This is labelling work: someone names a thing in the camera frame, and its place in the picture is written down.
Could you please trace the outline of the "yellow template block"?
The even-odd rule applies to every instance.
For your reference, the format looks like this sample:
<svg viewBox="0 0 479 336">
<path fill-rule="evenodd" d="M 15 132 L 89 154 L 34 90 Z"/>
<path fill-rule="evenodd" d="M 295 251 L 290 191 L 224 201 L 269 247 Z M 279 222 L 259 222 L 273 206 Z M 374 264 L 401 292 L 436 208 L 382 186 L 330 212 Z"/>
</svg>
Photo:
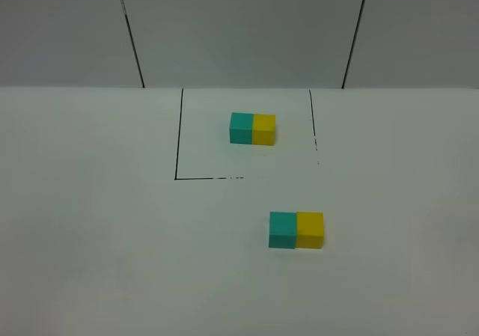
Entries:
<svg viewBox="0 0 479 336">
<path fill-rule="evenodd" d="M 252 125 L 252 144 L 273 146 L 275 144 L 275 115 L 254 114 Z"/>
</svg>

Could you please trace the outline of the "teal template block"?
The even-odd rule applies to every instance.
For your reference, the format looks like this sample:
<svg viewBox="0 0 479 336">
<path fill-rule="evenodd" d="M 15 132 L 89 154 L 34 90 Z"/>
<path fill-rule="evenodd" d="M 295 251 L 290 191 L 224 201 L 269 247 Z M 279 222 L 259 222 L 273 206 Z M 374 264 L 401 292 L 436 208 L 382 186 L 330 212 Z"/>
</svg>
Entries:
<svg viewBox="0 0 479 336">
<path fill-rule="evenodd" d="M 254 115 L 251 113 L 231 113 L 229 139 L 232 144 L 252 144 Z"/>
</svg>

